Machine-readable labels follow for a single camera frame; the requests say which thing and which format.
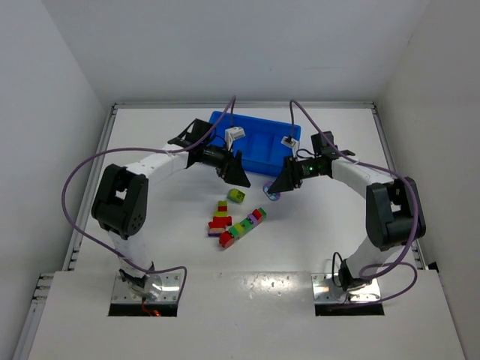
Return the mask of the lime green lego brick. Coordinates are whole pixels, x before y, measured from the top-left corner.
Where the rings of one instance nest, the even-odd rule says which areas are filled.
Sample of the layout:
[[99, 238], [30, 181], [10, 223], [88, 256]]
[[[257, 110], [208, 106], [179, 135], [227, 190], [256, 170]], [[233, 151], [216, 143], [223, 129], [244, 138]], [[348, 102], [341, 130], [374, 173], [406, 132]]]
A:
[[232, 188], [227, 193], [227, 199], [230, 202], [241, 204], [245, 201], [245, 192], [237, 188]]

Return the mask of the red lime lego stack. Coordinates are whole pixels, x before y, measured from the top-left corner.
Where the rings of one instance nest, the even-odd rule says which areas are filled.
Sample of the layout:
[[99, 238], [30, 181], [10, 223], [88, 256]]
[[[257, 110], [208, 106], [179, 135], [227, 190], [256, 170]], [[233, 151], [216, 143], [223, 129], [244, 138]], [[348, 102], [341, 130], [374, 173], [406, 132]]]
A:
[[212, 219], [208, 222], [207, 235], [210, 237], [220, 236], [232, 223], [232, 217], [228, 213], [228, 202], [220, 200], [217, 202], [217, 209]]

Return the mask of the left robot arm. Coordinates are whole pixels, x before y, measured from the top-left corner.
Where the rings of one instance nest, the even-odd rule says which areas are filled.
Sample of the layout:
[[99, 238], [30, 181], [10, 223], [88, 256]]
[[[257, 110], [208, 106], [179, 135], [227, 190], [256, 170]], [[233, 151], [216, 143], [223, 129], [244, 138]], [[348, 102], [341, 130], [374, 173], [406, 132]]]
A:
[[126, 166], [110, 164], [103, 171], [91, 209], [100, 228], [107, 231], [121, 263], [121, 279], [138, 295], [150, 299], [159, 277], [146, 250], [142, 227], [146, 222], [149, 188], [195, 163], [214, 167], [227, 184], [248, 188], [242, 153], [233, 143], [245, 137], [241, 127], [230, 127], [223, 146], [212, 144], [212, 124], [193, 120], [158, 153]]

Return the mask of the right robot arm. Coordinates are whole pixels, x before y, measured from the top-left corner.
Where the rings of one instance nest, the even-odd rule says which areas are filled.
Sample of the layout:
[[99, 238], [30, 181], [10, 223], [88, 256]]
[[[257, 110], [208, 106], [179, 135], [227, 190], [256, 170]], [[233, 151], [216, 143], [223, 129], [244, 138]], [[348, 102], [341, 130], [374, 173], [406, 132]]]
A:
[[380, 266], [390, 266], [388, 258], [426, 233], [425, 217], [416, 183], [399, 178], [378, 166], [363, 166], [349, 150], [339, 151], [332, 132], [310, 137], [313, 156], [299, 160], [285, 157], [280, 175], [265, 189], [277, 195], [302, 186], [305, 179], [329, 176], [353, 189], [366, 202], [367, 236], [358, 249], [340, 261], [334, 285], [347, 291], [359, 288], [374, 278]]

